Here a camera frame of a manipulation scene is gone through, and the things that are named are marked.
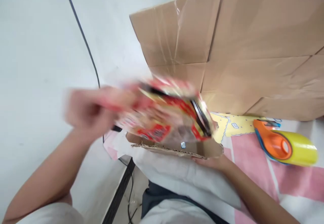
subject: dark pants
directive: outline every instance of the dark pants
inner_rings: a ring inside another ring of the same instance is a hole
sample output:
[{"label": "dark pants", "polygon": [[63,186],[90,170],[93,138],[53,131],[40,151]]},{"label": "dark pants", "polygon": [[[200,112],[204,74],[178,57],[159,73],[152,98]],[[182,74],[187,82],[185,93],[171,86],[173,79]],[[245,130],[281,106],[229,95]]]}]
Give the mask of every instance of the dark pants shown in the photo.
[{"label": "dark pants", "polygon": [[157,206],[159,203],[161,203],[165,199],[180,199],[185,200],[203,211],[206,212],[207,215],[217,224],[228,224],[228,222],[221,219],[218,215],[215,215],[210,210],[203,207],[201,204],[198,204],[196,201],[183,196],[178,195],[170,190],[167,190],[155,183],[152,183],[151,181],[148,182],[148,189],[146,189],[143,193],[143,200],[142,200],[142,216],[141,219],[144,218],[144,216],[152,209],[154,206]]}]

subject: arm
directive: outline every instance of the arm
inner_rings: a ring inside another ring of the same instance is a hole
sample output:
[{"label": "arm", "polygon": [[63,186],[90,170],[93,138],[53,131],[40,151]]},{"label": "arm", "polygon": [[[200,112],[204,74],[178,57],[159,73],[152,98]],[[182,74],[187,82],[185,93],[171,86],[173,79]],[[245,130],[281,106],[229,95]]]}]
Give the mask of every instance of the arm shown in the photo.
[{"label": "arm", "polygon": [[260,224],[298,224],[299,222],[256,185],[225,155],[218,159],[193,159],[197,164],[219,170],[233,185],[252,217]]},{"label": "arm", "polygon": [[17,223],[50,203],[72,204],[70,189],[85,155],[91,144],[112,128],[116,117],[97,104],[108,95],[107,88],[72,92],[66,120],[74,129],[20,188],[7,209],[3,223]]}]

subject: yellow paper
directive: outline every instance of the yellow paper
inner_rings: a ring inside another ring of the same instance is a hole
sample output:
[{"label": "yellow paper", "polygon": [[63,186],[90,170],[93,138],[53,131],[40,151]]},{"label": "yellow paper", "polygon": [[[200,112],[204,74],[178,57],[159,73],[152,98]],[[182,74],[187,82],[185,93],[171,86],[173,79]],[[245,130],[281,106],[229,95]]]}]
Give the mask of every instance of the yellow paper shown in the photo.
[{"label": "yellow paper", "polygon": [[213,113],[211,113],[211,116],[212,116],[212,119],[218,123],[218,127],[219,127],[216,130],[216,133],[213,135],[213,138],[217,143],[221,143],[225,136],[225,131],[226,131],[226,127],[227,127],[229,119],[226,117],[223,117],[221,115],[213,114]]},{"label": "yellow paper", "polygon": [[237,116],[237,115],[222,114],[222,113],[212,114],[212,117],[213,115],[225,117],[229,120],[225,132],[225,135],[227,137],[240,135],[240,134],[254,133],[255,130],[253,126],[253,120],[266,119],[265,117]]}]

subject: person's right hand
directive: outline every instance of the person's right hand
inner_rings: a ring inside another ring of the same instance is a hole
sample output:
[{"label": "person's right hand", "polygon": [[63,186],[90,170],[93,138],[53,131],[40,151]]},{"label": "person's right hand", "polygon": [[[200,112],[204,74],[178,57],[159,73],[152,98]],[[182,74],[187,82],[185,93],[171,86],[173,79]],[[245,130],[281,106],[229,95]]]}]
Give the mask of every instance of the person's right hand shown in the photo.
[{"label": "person's right hand", "polygon": [[226,171],[232,163],[224,154],[222,154],[218,158],[210,158],[207,160],[196,157],[192,157],[191,159],[199,165],[209,167],[221,172]]}]

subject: stacked cardboard boxes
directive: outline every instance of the stacked cardboard boxes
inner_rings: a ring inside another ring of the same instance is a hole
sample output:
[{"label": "stacked cardboard boxes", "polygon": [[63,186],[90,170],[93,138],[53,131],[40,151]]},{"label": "stacked cardboard boxes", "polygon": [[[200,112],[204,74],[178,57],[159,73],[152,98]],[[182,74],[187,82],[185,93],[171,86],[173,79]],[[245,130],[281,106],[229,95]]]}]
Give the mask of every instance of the stacked cardboard boxes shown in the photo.
[{"label": "stacked cardboard boxes", "polygon": [[211,111],[324,115],[324,0],[172,0],[130,19],[152,73],[191,81]]}]

